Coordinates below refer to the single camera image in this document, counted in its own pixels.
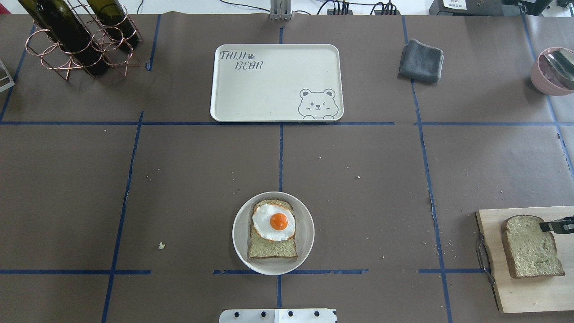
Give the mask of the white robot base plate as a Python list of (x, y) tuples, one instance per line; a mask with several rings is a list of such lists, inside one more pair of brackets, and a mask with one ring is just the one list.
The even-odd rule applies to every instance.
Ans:
[(228, 309), (221, 312), (220, 323), (336, 323), (335, 309)]

